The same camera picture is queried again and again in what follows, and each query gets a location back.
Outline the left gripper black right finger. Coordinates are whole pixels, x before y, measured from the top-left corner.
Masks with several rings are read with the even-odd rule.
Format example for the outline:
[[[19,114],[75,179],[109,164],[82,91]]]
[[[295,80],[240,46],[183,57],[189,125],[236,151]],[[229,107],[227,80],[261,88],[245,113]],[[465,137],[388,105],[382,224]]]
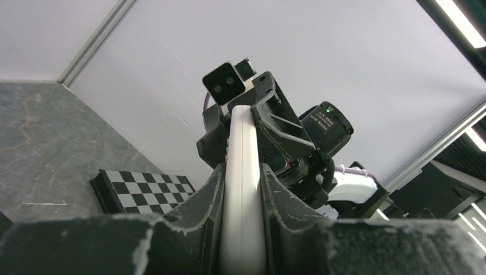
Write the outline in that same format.
[[[316,212],[260,164],[268,274],[484,274],[485,257],[444,219],[338,219]]]

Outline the red white remote control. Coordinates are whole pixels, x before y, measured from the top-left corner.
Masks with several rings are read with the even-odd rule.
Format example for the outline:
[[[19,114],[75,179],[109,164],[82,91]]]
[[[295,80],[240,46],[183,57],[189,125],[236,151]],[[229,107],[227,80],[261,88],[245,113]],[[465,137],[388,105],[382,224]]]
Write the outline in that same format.
[[[221,274],[265,274],[266,243],[256,126],[248,105],[231,114],[220,235]]]

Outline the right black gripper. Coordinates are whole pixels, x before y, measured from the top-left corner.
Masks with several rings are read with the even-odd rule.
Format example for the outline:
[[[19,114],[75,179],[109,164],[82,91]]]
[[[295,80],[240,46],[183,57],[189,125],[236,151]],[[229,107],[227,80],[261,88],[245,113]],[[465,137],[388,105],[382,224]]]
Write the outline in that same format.
[[[196,142],[199,157],[211,168],[225,161],[231,111],[248,105],[257,135],[258,160],[267,164],[280,183],[301,201],[318,209],[328,201],[329,158],[317,152],[302,122],[271,72],[250,79],[253,87],[202,112],[205,134]]]

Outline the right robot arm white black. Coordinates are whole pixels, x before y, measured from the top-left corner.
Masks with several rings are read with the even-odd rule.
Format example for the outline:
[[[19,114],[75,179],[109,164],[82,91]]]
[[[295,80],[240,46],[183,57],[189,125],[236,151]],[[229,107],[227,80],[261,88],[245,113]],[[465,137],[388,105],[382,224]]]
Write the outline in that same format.
[[[354,128],[333,104],[324,101],[297,115],[271,72],[240,74],[224,64],[202,79],[215,103],[205,106],[205,134],[199,157],[210,167],[223,163],[224,146],[238,107],[247,107],[256,137],[256,159],[280,183],[314,209],[330,208],[337,218],[370,218],[388,193],[359,163],[338,165],[335,155]]]

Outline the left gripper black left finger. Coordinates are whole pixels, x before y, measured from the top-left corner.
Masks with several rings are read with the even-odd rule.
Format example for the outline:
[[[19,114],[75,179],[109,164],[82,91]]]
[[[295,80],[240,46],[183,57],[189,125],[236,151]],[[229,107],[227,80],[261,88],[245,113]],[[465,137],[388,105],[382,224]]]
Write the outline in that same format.
[[[175,209],[21,222],[1,238],[2,274],[218,274],[225,165]]]

